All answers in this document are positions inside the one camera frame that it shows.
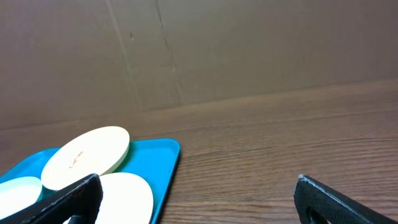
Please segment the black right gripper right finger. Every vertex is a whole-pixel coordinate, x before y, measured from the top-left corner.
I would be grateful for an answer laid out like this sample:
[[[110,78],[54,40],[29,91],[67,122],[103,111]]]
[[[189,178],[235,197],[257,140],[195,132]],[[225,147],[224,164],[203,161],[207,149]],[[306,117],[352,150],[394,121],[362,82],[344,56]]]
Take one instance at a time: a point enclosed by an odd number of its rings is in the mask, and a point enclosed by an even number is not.
[[[294,204],[301,224],[397,224],[307,175],[299,175]]]

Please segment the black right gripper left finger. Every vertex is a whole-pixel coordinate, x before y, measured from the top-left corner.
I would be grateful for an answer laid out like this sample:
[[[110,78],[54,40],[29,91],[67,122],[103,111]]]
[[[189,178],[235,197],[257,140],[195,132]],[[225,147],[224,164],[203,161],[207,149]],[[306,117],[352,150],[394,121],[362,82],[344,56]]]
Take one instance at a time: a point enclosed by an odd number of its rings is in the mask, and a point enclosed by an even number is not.
[[[90,174],[1,220],[1,224],[95,224],[103,199],[98,174]]]

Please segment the light blue plate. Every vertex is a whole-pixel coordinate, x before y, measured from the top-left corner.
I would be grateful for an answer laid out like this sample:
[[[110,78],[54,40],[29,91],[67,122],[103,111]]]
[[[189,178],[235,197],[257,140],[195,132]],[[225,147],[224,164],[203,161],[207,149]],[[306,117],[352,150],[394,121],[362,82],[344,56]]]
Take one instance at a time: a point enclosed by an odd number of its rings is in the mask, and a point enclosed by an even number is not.
[[[1,183],[1,219],[11,216],[42,198],[42,183],[36,177],[19,177]]]

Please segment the yellow-green plate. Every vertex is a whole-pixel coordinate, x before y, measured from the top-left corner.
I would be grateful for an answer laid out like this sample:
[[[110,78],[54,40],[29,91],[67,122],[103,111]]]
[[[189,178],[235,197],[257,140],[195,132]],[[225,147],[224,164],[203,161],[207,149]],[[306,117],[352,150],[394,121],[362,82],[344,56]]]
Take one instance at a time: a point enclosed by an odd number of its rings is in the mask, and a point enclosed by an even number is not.
[[[116,170],[129,151],[129,133],[119,126],[106,126],[84,133],[61,147],[41,173],[42,185],[60,190],[89,174]]]

